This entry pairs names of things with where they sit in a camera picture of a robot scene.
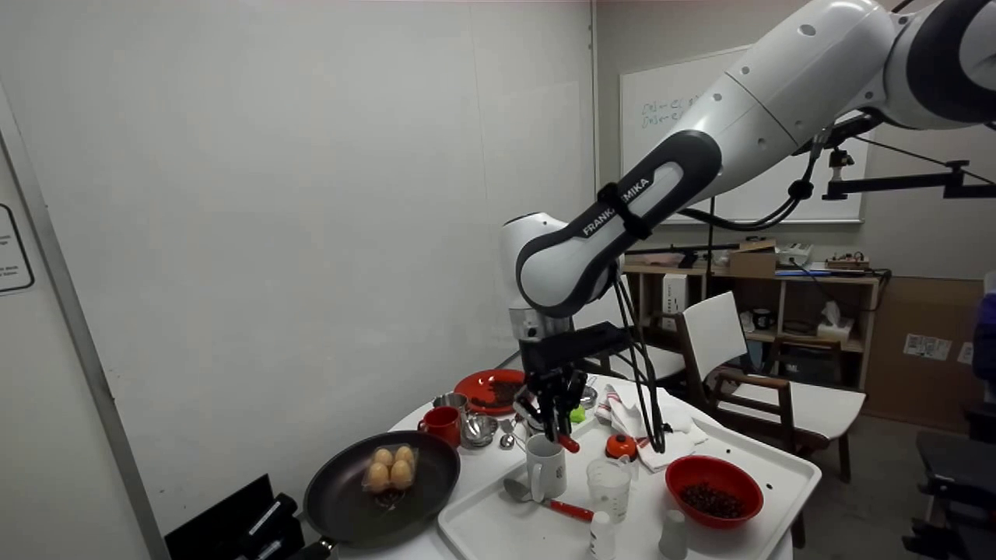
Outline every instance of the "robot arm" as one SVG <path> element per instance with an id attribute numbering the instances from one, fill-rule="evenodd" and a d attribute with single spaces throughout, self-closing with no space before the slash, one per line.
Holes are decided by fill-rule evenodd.
<path id="1" fill-rule="evenodd" d="M 599 202 L 562 225 L 524 215 L 506 225 L 514 326 L 525 383 L 548 434 L 585 380 L 548 357 L 551 335 L 612 279 L 619 255 L 680 207 L 823 146 L 846 113 L 903 128 L 996 122 L 996 2 L 939 0 L 905 17 L 876 0 L 812 0 L 754 42 L 737 66 Z"/>

